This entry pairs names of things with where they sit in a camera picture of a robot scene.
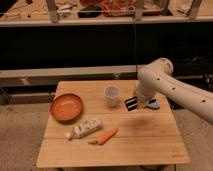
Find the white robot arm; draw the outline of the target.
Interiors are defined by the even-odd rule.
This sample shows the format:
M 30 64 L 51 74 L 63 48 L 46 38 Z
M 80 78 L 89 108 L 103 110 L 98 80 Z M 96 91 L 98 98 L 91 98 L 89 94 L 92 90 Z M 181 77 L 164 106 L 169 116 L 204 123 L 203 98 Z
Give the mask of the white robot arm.
M 138 103 L 148 102 L 159 92 L 213 125 L 213 93 L 173 78 L 173 70 L 167 58 L 143 65 L 134 88 Z

